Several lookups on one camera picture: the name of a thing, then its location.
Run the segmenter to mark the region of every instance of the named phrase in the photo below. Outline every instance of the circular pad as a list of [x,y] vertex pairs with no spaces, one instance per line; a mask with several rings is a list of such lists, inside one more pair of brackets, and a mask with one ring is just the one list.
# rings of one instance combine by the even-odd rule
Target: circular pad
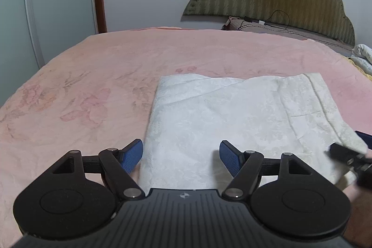
[[273,231],[298,239],[341,234],[350,216],[346,195],[325,179],[296,177],[258,188],[250,204],[255,216]]
[[75,190],[56,189],[43,195],[40,206],[46,212],[63,214],[75,211],[83,201],[83,196]]

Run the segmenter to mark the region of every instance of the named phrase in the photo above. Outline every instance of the folded white cloth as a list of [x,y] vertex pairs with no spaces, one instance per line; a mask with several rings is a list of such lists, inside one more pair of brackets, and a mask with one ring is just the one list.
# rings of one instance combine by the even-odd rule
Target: folded white cloth
[[232,177],[219,159],[222,140],[267,158],[292,152],[332,183],[348,172],[327,156],[332,143],[363,154],[367,150],[342,120],[318,73],[248,80],[173,75],[159,82],[139,185],[145,192],[223,190]]
[[365,44],[357,44],[350,59],[366,74],[372,75],[372,49]]

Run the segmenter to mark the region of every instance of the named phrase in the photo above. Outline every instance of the cable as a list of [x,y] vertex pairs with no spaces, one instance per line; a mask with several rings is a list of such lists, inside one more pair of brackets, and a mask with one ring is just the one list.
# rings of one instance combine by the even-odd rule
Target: cable
[[[278,28],[278,29],[286,30],[286,29],[288,28],[288,26],[289,26],[290,18],[289,18],[289,15],[288,15],[286,12],[282,11],[282,10],[275,10],[275,11],[270,15],[269,19],[265,20],[265,22],[270,22],[271,17],[274,15],[275,12],[278,12],[278,11],[284,13],[285,15],[287,15],[287,17],[288,17],[288,24],[287,24],[287,26],[286,26],[285,28],[281,28],[281,27],[279,27],[279,26],[272,26],[272,25],[269,25],[269,26],[272,26],[273,28]],[[240,31],[242,28],[245,27],[245,26],[243,26],[243,22],[245,22],[245,20],[243,20],[243,21],[241,22],[240,26],[239,26],[238,29],[237,29],[238,31]]]
[[272,16],[274,15],[274,13],[277,12],[277,11],[282,12],[282,13],[284,13],[285,15],[287,15],[287,17],[288,17],[288,24],[287,24],[287,26],[286,26],[284,29],[281,28],[281,27],[279,27],[279,26],[273,26],[273,27],[274,27],[274,28],[279,28],[279,29],[282,29],[282,30],[286,30],[286,29],[288,28],[288,26],[289,26],[290,18],[289,18],[289,15],[288,15],[286,12],[282,11],[282,10],[275,10],[275,11],[271,14],[271,16],[269,17],[269,19],[266,20],[265,22],[269,22],[269,20],[271,19],[271,17],[272,17]]

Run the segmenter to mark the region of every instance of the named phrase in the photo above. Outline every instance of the metal screw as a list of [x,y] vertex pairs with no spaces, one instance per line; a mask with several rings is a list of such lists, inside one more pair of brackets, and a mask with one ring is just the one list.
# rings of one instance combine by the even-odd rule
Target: metal screw
[[231,198],[239,198],[243,195],[243,190],[238,188],[226,189],[225,194]]
[[137,198],[141,195],[142,191],[138,188],[127,188],[123,194],[128,198]]

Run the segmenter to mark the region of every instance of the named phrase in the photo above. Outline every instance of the logo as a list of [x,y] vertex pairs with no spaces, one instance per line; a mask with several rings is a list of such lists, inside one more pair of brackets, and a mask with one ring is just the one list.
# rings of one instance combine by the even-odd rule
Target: logo
[[187,192],[180,194],[181,198],[188,198],[190,195]]

